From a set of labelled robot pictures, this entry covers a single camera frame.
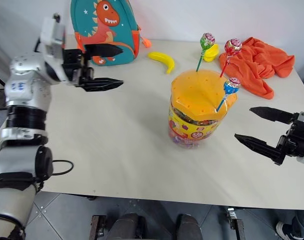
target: backpack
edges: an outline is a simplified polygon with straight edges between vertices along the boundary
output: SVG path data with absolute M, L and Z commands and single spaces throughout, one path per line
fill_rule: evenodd
M 137 57 L 140 28 L 128 0 L 72 0 L 71 19 L 78 48 L 91 51 L 94 64 L 126 64 Z

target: orange cloth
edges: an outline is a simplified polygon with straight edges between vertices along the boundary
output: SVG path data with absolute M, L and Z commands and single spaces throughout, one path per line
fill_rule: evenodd
M 226 53 L 219 57 L 221 68 L 226 61 Z M 273 89 L 263 79 L 276 73 L 279 77 L 287 77 L 294 66 L 294 56 L 288 56 L 283 50 L 268 45 L 259 39 L 250 37 L 243 42 L 239 54 L 230 58 L 225 73 L 229 77 L 238 78 L 241 85 L 249 92 L 266 99 L 274 97 Z

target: lollipop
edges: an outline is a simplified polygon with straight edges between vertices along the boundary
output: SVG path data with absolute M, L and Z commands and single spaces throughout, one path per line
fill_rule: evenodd
M 225 81 L 225 83 L 224 83 L 225 95 L 224 95 L 221 103 L 217 107 L 216 112 L 218 112 L 220 110 L 221 106 L 223 105 L 223 103 L 226 100 L 228 95 L 234 94 L 239 90 L 240 85 L 241 85 L 240 81 L 235 77 L 231 77 L 229 80 Z
M 225 61 L 225 65 L 223 67 L 222 73 L 220 75 L 220 78 L 223 76 L 223 73 L 227 67 L 227 65 L 230 63 L 230 57 L 237 55 L 241 49 L 242 49 L 242 42 L 240 39 L 233 38 L 226 42 L 225 44 L 225 52 L 227 54 L 227 58 Z
M 204 33 L 203 36 L 201 37 L 200 43 L 201 43 L 201 47 L 202 47 L 202 53 L 201 53 L 201 58 L 200 58 L 200 61 L 198 62 L 196 71 L 198 71 L 198 69 L 201 65 L 202 58 L 204 57 L 205 51 L 214 45 L 215 38 L 213 37 L 213 35 L 211 33 L 207 32 L 207 33 Z

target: white table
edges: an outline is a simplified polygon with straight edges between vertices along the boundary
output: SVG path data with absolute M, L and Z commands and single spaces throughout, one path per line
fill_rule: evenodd
M 170 54 L 173 73 L 147 58 Z M 125 83 L 107 92 L 87 93 L 59 84 L 52 87 L 48 146 L 54 159 L 75 163 L 72 172 L 53 176 L 44 190 L 70 194 L 178 201 L 275 209 L 304 209 L 304 164 L 286 157 L 282 166 L 250 151 L 234 134 L 250 135 L 276 146 L 288 125 L 249 111 L 270 106 L 304 111 L 304 85 L 296 71 L 267 80 L 275 97 L 266 100 L 241 89 L 215 133 L 198 149 L 183 149 L 167 134 L 170 84 L 197 66 L 196 42 L 153 41 L 130 64 L 95 67 L 96 77 Z M 220 72 L 218 60 L 201 65 Z M 56 166 L 56 172 L 67 168 Z

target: toy banana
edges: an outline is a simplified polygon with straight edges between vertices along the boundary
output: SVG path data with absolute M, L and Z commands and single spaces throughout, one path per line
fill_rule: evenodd
M 175 67 L 174 59 L 171 56 L 162 52 L 152 51 L 148 54 L 148 57 L 150 59 L 156 60 L 167 65 L 167 74 L 170 74 Z

